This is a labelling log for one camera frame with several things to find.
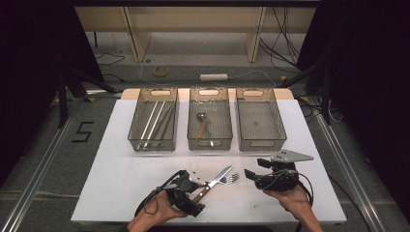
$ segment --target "floor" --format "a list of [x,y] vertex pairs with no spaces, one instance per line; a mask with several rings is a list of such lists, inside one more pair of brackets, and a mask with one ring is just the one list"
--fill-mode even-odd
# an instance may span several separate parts
[[[259,47],[255,63],[247,58],[241,34],[172,34],[153,35],[147,55],[140,64],[133,60],[131,46],[125,33],[97,33],[98,47],[94,44],[94,34],[87,33],[99,62],[105,82],[117,89],[132,87],[174,85],[189,86],[199,82],[202,73],[227,73],[238,77],[220,85],[266,86],[279,84],[283,78],[291,78],[298,70],[288,63],[274,60]],[[266,34],[262,38],[272,45],[277,35]],[[300,49],[304,35],[292,35],[292,43]],[[278,53],[291,59],[285,40],[276,46]],[[155,67],[169,67],[169,75],[158,79],[152,75]],[[290,87],[295,97],[303,95],[306,81]],[[116,231],[118,224],[80,225],[70,221],[78,196],[87,179],[87,174],[98,151],[110,112],[120,96],[109,96],[101,89],[84,83],[89,98],[70,99],[71,120],[65,130],[58,130],[58,101],[54,101],[37,136],[21,157],[8,181],[0,189],[0,223],[4,225],[8,216],[20,204],[21,196],[38,177],[38,188],[21,211],[17,231]],[[310,104],[319,104],[319,96],[309,97]],[[367,231],[365,221],[371,231],[410,231],[410,225],[398,206],[384,188],[377,173],[366,162],[360,144],[348,119],[340,116],[337,105],[332,106],[332,125],[323,124],[319,111],[306,107],[301,102],[310,132],[330,178],[335,179],[334,189],[347,221],[343,224],[324,224],[325,231]],[[81,123],[84,131],[92,134],[86,143],[74,143],[84,139],[76,133]],[[45,164],[44,172],[38,175],[40,164]],[[361,212],[347,194],[355,199]],[[272,224],[256,227],[223,227],[214,231],[294,231],[296,224]],[[166,228],[167,231],[188,231],[189,228]],[[208,231],[209,228],[195,228]]]

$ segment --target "hand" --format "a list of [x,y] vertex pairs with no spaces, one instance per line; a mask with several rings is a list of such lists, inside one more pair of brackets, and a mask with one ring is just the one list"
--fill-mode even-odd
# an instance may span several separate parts
[[151,227],[163,224],[174,218],[184,218],[187,214],[173,208],[168,201],[166,191],[161,191],[155,197],[151,198],[138,215],[127,226],[130,232],[145,232]]
[[308,202],[307,194],[299,185],[285,192],[270,190],[263,190],[263,192],[276,198],[279,204],[289,211],[296,220],[299,220],[307,231],[322,231]]

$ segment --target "metal spoon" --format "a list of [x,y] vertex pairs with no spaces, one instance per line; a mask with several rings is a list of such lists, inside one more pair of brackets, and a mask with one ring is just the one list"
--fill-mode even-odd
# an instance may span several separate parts
[[[209,138],[211,138],[211,134],[209,133],[209,130],[208,130],[209,121],[206,119],[206,113],[198,113],[196,115],[196,117],[202,121],[201,128],[199,129],[199,132],[196,135],[196,137],[197,138],[202,138],[202,134],[206,130],[206,132],[208,133]],[[214,142],[213,141],[211,141],[211,147],[214,147]]]
[[201,127],[199,128],[199,131],[196,134],[196,138],[202,138],[202,134],[204,133],[205,129],[207,129],[207,126],[208,126],[208,120],[206,119],[206,113],[198,113],[196,117],[202,121]]

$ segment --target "white table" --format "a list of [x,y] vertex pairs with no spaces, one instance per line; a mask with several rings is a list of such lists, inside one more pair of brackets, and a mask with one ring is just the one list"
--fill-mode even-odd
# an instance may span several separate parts
[[[174,152],[135,152],[128,140],[136,101],[119,100],[111,114],[102,143],[88,179],[79,197],[72,221],[126,222],[148,193],[162,185],[178,170],[194,169],[202,181],[213,179],[224,167],[233,165],[229,174],[239,173],[232,185],[216,185],[202,200],[206,207],[197,217],[173,219],[172,225],[272,224],[295,221],[275,198],[256,189],[245,178],[244,168],[256,174],[269,169],[257,165],[257,158],[269,159],[269,153],[241,152],[238,149],[236,112],[230,101],[233,139],[229,151],[193,152],[187,140],[189,101],[180,99],[177,148]],[[283,149],[303,153],[314,160],[297,162],[300,173],[311,181],[314,190],[313,211],[322,223],[341,223],[346,217],[328,179],[313,143],[300,106],[294,100],[278,100],[278,108],[286,129]]]

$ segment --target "fork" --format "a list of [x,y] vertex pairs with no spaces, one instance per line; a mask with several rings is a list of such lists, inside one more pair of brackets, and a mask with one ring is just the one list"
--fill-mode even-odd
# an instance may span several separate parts
[[236,173],[230,176],[222,177],[218,181],[218,183],[223,184],[223,185],[228,185],[228,184],[232,184],[236,182],[238,179],[239,179],[239,173]]

